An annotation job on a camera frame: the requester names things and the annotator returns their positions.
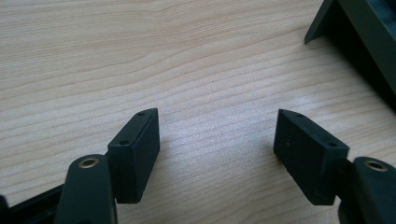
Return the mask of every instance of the wooden table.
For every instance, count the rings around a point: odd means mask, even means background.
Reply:
[[[307,115],[348,158],[396,165],[395,114],[326,38],[321,1],[0,3],[0,194],[64,182],[136,112],[160,111],[161,151],[120,223],[337,223],[273,153],[277,110]]]

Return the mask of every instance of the black mounting piece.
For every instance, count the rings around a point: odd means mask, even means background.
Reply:
[[[395,2],[324,0],[304,41],[329,37],[396,111]]]
[[[138,203],[160,151],[158,110],[141,111],[108,144],[106,155],[81,157],[64,185],[7,206],[0,197],[0,223],[117,223],[117,203]]]
[[[306,116],[279,109],[274,152],[314,205],[341,200],[340,223],[396,223],[396,169],[349,147]]]

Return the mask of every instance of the angled black block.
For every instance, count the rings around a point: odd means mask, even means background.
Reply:
[[[107,148],[117,203],[140,202],[160,151],[158,110],[135,114]]]
[[[306,116],[279,109],[274,152],[312,204],[333,204],[335,171],[348,150]]]

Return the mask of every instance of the black plastic bracket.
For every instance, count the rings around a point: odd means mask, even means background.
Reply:
[[[8,207],[0,197],[0,223],[117,223],[118,203],[138,203],[160,151],[158,110],[141,111],[108,144],[107,153],[81,157],[64,185]]]
[[[349,147],[306,116],[278,111],[274,152],[314,205],[337,195],[341,223],[396,223],[396,170],[373,158],[347,160]]]

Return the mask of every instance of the wood grain surface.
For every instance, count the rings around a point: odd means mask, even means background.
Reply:
[[[0,194],[20,203],[157,107],[161,151],[119,223],[337,223],[273,153],[277,110],[396,165],[396,118],[325,37],[319,0],[0,2]]]

